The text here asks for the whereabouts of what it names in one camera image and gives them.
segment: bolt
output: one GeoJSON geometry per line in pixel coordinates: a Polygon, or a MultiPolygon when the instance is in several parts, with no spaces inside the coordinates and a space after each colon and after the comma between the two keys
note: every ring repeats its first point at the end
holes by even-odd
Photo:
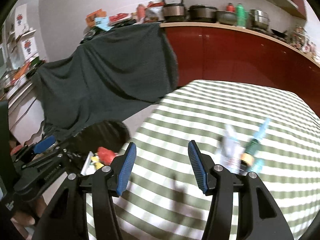
{"type": "Polygon", "coordinates": [[[251,171],[249,172],[249,177],[255,179],[257,177],[257,173],[251,171]]]}
{"type": "Polygon", "coordinates": [[[222,170],[223,170],[223,167],[222,167],[221,165],[215,165],[215,166],[214,166],[214,169],[215,169],[216,171],[222,171],[222,170]]]}
{"type": "Polygon", "coordinates": [[[70,173],[70,174],[68,175],[68,179],[73,180],[73,179],[76,178],[76,176],[77,176],[76,174],[70,173]]]}
{"type": "Polygon", "coordinates": [[[102,167],[102,171],[103,172],[109,172],[109,171],[111,171],[111,167],[110,166],[103,166],[102,167]]]}

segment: tile backsplash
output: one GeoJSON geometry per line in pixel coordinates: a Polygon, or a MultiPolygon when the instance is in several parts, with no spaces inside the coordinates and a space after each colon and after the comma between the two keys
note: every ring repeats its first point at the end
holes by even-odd
{"type": "MultiPolygon", "coordinates": [[[[39,18],[46,52],[51,61],[70,56],[81,41],[86,29],[86,15],[102,8],[111,16],[134,12],[139,3],[161,0],[39,0],[39,18]]],[[[283,32],[293,24],[293,17],[266,0],[185,0],[193,4],[207,4],[223,10],[231,2],[244,8],[258,8],[269,14],[270,27],[283,32]]]]}

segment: countertop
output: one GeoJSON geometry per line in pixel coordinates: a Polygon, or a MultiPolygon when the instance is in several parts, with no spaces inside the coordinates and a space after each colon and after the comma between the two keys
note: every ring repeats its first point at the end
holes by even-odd
{"type": "Polygon", "coordinates": [[[270,37],[268,35],[265,35],[263,33],[258,33],[252,30],[244,29],[241,27],[236,27],[236,26],[229,26],[229,25],[224,25],[224,24],[217,24],[217,23],[200,23],[200,22],[176,22],[176,23],[161,23],[160,27],[165,28],[165,27],[177,27],[177,26],[196,26],[196,27],[212,27],[212,28],[221,28],[221,29],[229,29],[229,30],[234,30],[234,31],[239,31],[239,32],[244,32],[244,33],[250,33],[253,35],[257,35],[266,39],[269,39],[271,41],[277,42],[279,44],[282,44],[283,46],[288,47],[289,49],[294,50],[295,52],[298,52],[299,54],[303,55],[307,59],[309,59],[312,63],[320,67],[320,64],[317,63],[314,59],[311,57],[307,56],[305,53],[303,53],[301,50],[298,50],[289,44],[277,40],[276,38],[270,37]]]}

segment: blue rubber tip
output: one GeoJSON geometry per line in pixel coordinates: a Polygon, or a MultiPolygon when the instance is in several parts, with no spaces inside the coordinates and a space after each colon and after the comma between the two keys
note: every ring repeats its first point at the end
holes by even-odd
{"type": "Polygon", "coordinates": [[[56,138],[53,135],[51,135],[48,138],[37,143],[35,145],[35,147],[33,148],[33,152],[35,154],[43,153],[46,149],[48,149],[55,142],[56,142],[56,138]]]}
{"type": "Polygon", "coordinates": [[[206,183],[207,174],[204,171],[204,167],[199,159],[196,148],[191,141],[188,143],[188,155],[198,187],[202,190],[203,194],[205,194],[208,190],[208,186],[206,183]]]}
{"type": "Polygon", "coordinates": [[[118,187],[116,189],[116,193],[119,196],[121,196],[122,192],[124,192],[127,188],[132,167],[137,155],[137,147],[134,143],[129,144],[128,147],[130,147],[130,149],[126,150],[125,155],[127,155],[127,157],[118,176],[118,187]]]}

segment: striped tablecloth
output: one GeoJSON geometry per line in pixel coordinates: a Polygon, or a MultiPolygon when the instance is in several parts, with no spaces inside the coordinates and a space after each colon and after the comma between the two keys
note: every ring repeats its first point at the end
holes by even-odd
{"type": "MultiPolygon", "coordinates": [[[[260,178],[299,238],[320,209],[319,118],[291,92],[203,80],[168,94],[133,136],[137,158],[127,191],[113,198],[123,238],[201,239],[211,197],[197,187],[188,142],[195,140],[214,160],[225,123],[244,146],[267,117],[271,122],[257,154],[265,160],[260,178]]],[[[230,239],[236,239],[237,212],[235,194],[230,239]]],[[[88,195],[88,231],[94,239],[92,217],[88,195]]]]}

